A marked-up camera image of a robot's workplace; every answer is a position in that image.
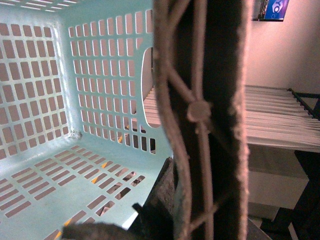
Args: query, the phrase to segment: white wall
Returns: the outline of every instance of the white wall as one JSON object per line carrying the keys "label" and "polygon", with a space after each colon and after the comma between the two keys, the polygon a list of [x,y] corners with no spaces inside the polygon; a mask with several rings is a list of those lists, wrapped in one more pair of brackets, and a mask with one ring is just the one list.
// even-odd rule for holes
{"label": "white wall", "polygon": [[284,22],[252,22],[246,84],[320,94],[320,0],[290,0]]}

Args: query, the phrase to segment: light blue plastic basket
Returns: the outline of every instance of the light blue plastic basket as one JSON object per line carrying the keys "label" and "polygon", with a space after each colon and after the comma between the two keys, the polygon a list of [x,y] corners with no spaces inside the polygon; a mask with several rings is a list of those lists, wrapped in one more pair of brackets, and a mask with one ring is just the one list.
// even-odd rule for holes
{"label": "light blue plastic basket", "polygon": [[151,0],[0,0],[1,240],[135,219],[131,206],[172,156],[143,107],[151,9]]}

